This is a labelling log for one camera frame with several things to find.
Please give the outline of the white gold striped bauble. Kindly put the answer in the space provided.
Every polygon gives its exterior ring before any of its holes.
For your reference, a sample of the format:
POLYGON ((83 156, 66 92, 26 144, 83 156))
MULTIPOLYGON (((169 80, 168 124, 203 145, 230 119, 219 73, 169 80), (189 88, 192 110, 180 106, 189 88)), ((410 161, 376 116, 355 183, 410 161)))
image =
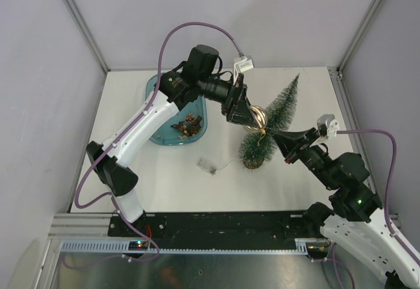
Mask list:
POLYGON ((268 123, 268 116, 266 114, 265 109, 257 105, 251 105, 250 110, 254 120, 256 121, 257 126, 252 127, 249 125, 244 125, 243 129, 246 130, 248 133, 262 133, 263 135, 265 135, 266 125, 268 123))

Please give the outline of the small green christmas tree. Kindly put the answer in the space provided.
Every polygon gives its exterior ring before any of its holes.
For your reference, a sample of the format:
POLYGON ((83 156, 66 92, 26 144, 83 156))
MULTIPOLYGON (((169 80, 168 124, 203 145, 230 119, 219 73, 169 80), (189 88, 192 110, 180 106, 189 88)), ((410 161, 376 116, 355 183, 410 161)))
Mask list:
POLYGON ((265 109, 268 122, 266 133, 248 133, 240 143, 239 159, 243 167, 254 170, 260 168, 264 162, 271 161, 278 147, 271 137, 272 131, 287 131, 295 116, 299 76, 268 105, 265 109))

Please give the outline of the clear light string battery box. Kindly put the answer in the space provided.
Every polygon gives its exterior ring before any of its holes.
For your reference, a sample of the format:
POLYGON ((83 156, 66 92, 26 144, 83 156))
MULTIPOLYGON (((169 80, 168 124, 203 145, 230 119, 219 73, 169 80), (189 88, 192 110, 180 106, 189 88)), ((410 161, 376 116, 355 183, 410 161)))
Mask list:
POLYGON ((197 162, 197 166, 210 175, 215 175, 218 171, 216 165, 205 158, 200 158, 197 162))

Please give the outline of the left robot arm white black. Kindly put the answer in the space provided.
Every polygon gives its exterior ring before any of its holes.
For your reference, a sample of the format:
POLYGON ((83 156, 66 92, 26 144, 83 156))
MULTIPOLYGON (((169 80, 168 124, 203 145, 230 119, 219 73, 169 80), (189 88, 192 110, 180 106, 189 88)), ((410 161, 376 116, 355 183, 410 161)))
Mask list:
POLYGON ((221 80, 223 71, 219 52, 206 45, 195 46, 177 67, 163 73, 155 89, 140 110, 116 134, 103 143, 91 141, 87 155, 94 172, 112 195, 116 210, 124 219, 122 228, 131 236, 145 228, 144 209, 135 193, 138 176, 130 169, 132 159, 143 144, 170 118, 199 97, 221 105, 221 113, 230 123, 259 130, 258 119, 247 98, 244 72, 253 69, 249 56, 234 61, 230 79, 221 80))

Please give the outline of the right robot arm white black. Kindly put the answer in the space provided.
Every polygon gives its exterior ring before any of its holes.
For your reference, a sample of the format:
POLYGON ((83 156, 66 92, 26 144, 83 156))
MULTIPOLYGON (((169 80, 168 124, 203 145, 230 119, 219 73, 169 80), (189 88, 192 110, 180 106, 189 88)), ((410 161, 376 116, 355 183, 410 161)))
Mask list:
POLYGON ((361 155, 345 152, 331 159, 322 150, 338 134, 336 127, 270 132, 286 163, 301 161, 334 192, 330 206, 317 202, 305 212, 303 231, 340 245, 385 288, 418 288, 419 252, 390 220, 387 203, 364 183, 370 173, 361 155))

